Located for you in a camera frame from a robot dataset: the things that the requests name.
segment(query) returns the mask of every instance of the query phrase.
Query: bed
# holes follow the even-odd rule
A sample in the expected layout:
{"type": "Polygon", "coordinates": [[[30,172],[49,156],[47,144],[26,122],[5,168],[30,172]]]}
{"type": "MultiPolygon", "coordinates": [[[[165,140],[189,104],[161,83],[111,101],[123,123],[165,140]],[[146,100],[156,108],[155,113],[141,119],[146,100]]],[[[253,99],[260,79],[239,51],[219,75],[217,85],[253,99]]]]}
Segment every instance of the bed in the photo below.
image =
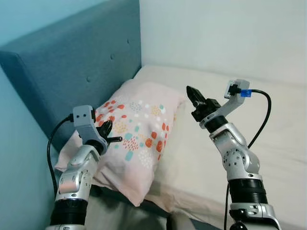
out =
{"type": "MultiPolygon", "coordinates": [[[[191,85],[221,104],[227,82],[237,78],[173,67],[141,68],[138,0],[107,1],[17,39],[1,47],[0,63],[47,136],[73,107],[98,107],[134,77],[184,94],[185,86],[191,85]]],[[[306,86],[246,79],[252,88],[267,91],[273,100],[271,118],[252,149],[261,162],[269,203],[284,229],[305,229],[306,86]]],[[[199,128],[192,111],[188,101],[179,109],[170,137],[173,143],[166,146],[141,208],[161,216],[180,210],[192,219],[222,228],[226,173],[208,132],[199,128]]],[[[248,141],[265,112],[265,98],[254,96],[227,119],[248,141]]],[[[53,144],[58,151],[72,132],[72,126],[59,130],[53,144]]],[[[106,188],[103,192],[125,199],[106,188]]]]}

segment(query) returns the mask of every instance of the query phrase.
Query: grey bracket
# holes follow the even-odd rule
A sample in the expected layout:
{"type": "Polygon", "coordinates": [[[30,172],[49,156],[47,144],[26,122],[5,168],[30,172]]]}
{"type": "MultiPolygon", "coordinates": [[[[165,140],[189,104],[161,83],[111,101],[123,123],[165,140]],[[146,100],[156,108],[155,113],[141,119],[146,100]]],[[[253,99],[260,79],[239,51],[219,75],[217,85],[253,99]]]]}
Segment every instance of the grey bracket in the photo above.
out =
{"type": "Polygon", "coordinates": [[[101,155],[105,154],[108,149],[107,141],[102,138],[94,124],[94,119],[92,118],[93,108],[90,105],[81,105],[74,107],[73,109],[73,125],[78,131],[80,137],[82,138],[83,144],[86,144],[88,140],[96,140],[100,142],[104,150],[101,155]]]}
{"type": "MultiPolygon", "coordinates": [[[[275,222],[276,226],[279,230],[282,230],[278,220],[275,217],[274,208],[272,205],[269,204],[259,204],[259,203],[232,203],[230,205],[230,210],[238,210],[238,209],[245,209],[247,211],[247,215],[250,218],[253,219],[271,219],[275,222]]],[[[266,228],[261,228],[261,225],[258,223],[255,225],[255,227],[258,228],[252,228],[252,229],[270,229],[275,230],[275,227],[272,226],[266,226],[266,228]]]]}
{"type": "Polygon", "coordinates": [[[247,90],[249,88],[249,82],[246,80],[241,80],[241,79],[237,79],[235,81],[231,80],[229,81],[228,85],[227,85],[227,89],[226,92],[224,94],[224,98],[229,99],[228,102],[226,102],[222,107],[220,107],[218,110],[216,110],[215,112],[209,114],[208,116],[206,116],[201,122],[200,122],[200,127],[202,129],[205,129],[205,125],[211,121],[212,119],[214,119],[217,116],[227,116],[228,114],[230,114],[232,111],[234,111],[235,109],[237,109],[241,104],[243,104],[245,97],[241,97],[241,94],[237,93],[236,95],[230,95],[228,93],[229,91],[229,87],[232,85],[238,85],[238,88],[243,89],[243,90],[247,90]]]}

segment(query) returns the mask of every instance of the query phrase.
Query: blue wall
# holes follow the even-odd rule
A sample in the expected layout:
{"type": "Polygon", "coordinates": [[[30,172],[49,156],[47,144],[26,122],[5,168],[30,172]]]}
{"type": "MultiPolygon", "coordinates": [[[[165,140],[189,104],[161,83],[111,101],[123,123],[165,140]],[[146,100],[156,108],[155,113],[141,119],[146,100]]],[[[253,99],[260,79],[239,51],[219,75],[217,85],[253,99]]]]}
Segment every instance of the blue wall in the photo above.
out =
{"type": "MultiPolygon", "coordinates": [[[[103,1],[0,1],[0,46],[103,1]]],[[[2,69],[0,108],[0,229],[44,229],[54,202],[47,137],[2,69]]]]}

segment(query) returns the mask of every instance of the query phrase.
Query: blue connector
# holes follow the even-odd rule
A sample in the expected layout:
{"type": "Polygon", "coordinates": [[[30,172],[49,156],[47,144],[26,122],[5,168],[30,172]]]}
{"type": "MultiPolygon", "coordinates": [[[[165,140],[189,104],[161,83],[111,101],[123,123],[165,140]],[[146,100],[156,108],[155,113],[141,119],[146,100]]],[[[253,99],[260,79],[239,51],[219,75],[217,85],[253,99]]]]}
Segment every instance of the blue connector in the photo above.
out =
{"type": "Polygon", "coordinates": [[[251,97],[251,90],[241,90],[241,97],[251,97]]]}

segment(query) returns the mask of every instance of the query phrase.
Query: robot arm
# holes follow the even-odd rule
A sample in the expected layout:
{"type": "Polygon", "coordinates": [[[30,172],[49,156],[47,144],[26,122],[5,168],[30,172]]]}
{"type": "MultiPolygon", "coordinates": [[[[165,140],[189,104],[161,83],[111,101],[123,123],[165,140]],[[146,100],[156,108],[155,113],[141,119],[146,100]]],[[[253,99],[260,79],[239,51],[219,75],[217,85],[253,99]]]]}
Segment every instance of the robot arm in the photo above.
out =
{"type": "Polygon", "coordinates": [[[208,129],[222,157],[222,164],[227,171],[232,204],[230,215],[235,220],[230,230],[281,230],[275,217],[274,209],[268,204],[266,192],[259,175],[258,157],[248,149],[245,138],[225,116],[244,102],[239,94],[241,89],[248,89],[249,82],[236,80],[229,82],[225,98],[229,101],[220,106],[214,99],[205,99],[192,87],[187,86],[187,94],[196,110],[193,117],[201,128],[208,129]]]}
{"type": "Polygon", "coordinates": [[[112,121],[104,122],[99,128],[94,126],[94,109],[89,105],[75,107],[73,119],[83,145],[59,179],[50,226],[46,230],[85,230],[92,178],[100,156],[106,153],[111,142],[122,141],[122,137],[107,138],[112,121]]]}

